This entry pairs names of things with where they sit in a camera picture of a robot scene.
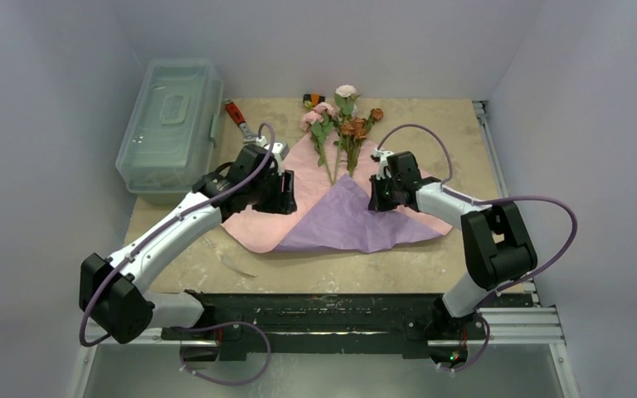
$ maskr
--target purple wrapping paper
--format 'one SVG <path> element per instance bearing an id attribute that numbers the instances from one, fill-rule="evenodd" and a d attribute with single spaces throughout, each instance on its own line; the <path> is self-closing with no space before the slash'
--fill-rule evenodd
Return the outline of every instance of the purple wrapping paper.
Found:
<path id="1" fill-rule="evenodd" d="M 369 201 L 365 191 L 344 175 L 294 226 L 275 251 L 357 250 L 372 253 L 441 236 L 401 213 L 369 211 Z"/>

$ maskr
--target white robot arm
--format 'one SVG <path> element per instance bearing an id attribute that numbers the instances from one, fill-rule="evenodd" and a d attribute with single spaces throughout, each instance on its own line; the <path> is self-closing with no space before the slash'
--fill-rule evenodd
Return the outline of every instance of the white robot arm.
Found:
<path id="1" fill-rule="evenodd" d="M 272 160 L 247 185 L 210 204 L 211 198 L 246 180 L 269 151 Z M 275 214 L 296 211 L 294 174 L 281 166 L 288 152 L 286 143 L 258 138 L 243 147 L 235 162 L 202 177 L 174 210 L 136 241 L 106 259 L 90 255 L 81 266 L 80 308 L 121 343 L 145 328 L 193 326 L 204 311 L 193 292 L 153 294 L 148 292 L 150 284 L 193 241 L 248 206 Z M 221 175 L 225 168 L 228 172 Z"/>
<path id="2" fill-rule="evenodd" d="M 440 318 L 445 322 L 468 317 L 500 284 L 536 267 L 536 252 L 513 202 L 480 204 L 473 197 L 445 187 L 437 178 L 421 178 L 410 152 L 394 154 L 376 149 L 372 159 L 379 162 L 379 168 L 371 177 L 370 210 L 408 206 L 463 232 L 467 271 L 443 295 L 442 303 L 436 304 L 444 309 Z M 503 240 L 495 242 L 493 234 L 503 235 Z"/>

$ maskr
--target box handle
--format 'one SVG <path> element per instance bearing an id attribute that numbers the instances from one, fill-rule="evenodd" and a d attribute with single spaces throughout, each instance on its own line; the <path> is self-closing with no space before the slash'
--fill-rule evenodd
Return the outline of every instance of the box handle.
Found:
<path id="1" fill-rule="evenodd" d="M 218 99 L 216 101 L 217 106 L 216 114 L 213 115 L 213 119 L 211 121 L 211 131 L 209 131 L 209 140 L 213 143 L 214 148 L 218 148 L 218 142 L 216 140 L 216 136 L 218 135 L 218 126 L 217 122 L 219 119 L 219 115 L 221 114 L 221 105 L 223 103 L 223 80 L 216 80 L 216 84 L 218 85 Z"/>

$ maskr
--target plastic storage box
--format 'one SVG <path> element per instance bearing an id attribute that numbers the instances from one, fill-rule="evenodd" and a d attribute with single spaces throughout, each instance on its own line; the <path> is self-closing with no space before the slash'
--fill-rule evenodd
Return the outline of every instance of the plastic storage box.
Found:
<path id="1" fill-rule="evenodd" d="M 222 96 L 210 61 L 150 62 L 116 159 L 129 191 L 153 204 L 182 200 L 216 161 Z"/>

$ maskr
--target marble countertop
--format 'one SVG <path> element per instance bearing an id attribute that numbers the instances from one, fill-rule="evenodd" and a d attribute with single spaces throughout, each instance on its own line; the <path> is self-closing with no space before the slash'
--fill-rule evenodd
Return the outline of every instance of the marble countertop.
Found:
<path id="1" fill-rule="evenodd" d="M 293 145 L 303 136 L 299 119 L 305 110 L 299 99 L 236 99 L 252 129 L 262 121 L 275 126 L 278 139 Z M 469 99 L 360 99 L 360 109 L 380 107 L 384 120 L 370 139 L 379 142 L 392 128 L 418 123 L 436 131 L 445 141 L 455 169 L 449 184 L 474 197 L 497 197 L 497 183 Z M 233 160 L 242 146 L 241 131 L 224 120 L 218 162 Z M 445 176 L 447 165 L 438 143 L 427 133 L 404 129 L 386 144 L 394 152 L 412 151 L 419 166 Z M 170 210 L 138 199 L 126 242 L 140 237 Z M 189 246 L 154 281 L 160 293 L 194 289 L 208 293 L 440 293 L 465 271 L 462 235 L 447 236 L 388 251 L 362 254 L 269 253 L 248 251 L 222 227 Z"/>

